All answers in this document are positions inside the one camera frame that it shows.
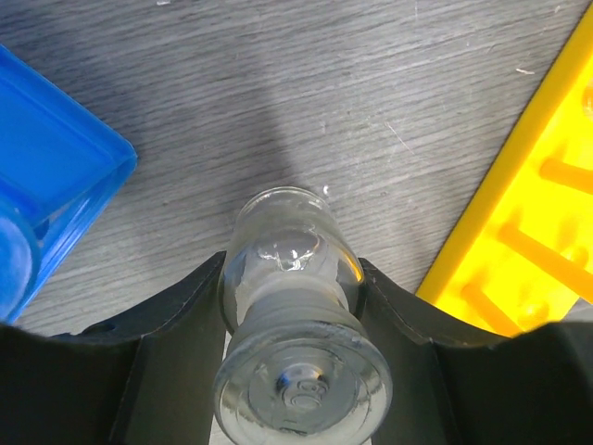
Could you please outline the small clear glass bottle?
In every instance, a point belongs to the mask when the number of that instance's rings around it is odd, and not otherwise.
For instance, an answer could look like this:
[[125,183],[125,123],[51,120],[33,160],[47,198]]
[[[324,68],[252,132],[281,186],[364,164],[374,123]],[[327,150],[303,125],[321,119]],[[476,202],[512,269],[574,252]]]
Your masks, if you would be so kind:
[[215,416],[236,444],[361,444],[393,383],[360,322],[364,272],[328,205],[283,186],[241,209],[218,293]]

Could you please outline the blue divided plastic bin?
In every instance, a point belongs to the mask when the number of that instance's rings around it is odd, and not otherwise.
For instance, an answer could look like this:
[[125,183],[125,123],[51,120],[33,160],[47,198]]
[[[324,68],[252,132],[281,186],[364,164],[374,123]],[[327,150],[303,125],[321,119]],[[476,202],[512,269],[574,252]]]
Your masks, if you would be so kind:
[[16,208],[37,238],[41,266],[32,299],[136,165],[126,139],[2,48],[1,202]]

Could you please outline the yellow test tube rack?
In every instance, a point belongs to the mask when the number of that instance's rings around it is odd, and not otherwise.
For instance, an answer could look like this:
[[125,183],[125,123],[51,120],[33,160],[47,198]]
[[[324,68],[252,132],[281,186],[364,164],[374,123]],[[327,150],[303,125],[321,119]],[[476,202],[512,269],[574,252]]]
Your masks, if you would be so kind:
[[420,284],[506,337],[592,298],[592,15],[586,12]]

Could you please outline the clear glass beaker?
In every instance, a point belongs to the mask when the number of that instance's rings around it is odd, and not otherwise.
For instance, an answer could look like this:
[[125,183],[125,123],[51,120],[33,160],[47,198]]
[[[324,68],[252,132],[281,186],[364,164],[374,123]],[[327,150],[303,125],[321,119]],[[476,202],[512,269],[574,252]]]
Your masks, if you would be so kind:
[[35,233],[16,208],[1,202],[1,322],[12,324],[31,301],[41,266]]

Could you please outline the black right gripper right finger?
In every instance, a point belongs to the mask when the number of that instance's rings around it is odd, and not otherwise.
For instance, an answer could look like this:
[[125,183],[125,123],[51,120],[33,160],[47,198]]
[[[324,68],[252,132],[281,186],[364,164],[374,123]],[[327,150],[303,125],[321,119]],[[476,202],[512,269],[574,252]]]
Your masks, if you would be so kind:
[[417,298],[368,261],[363,270],[361,322],[393,380],[374,443],[591,442],[591,323],[501,337]]

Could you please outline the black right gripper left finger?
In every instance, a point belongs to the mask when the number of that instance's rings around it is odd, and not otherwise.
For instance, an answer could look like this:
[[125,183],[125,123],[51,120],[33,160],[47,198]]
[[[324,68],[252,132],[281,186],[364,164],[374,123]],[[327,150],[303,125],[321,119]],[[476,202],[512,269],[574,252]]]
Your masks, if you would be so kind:
[[1,327],[5,444],[206,444],[224,326],[222,253],[77,335]]

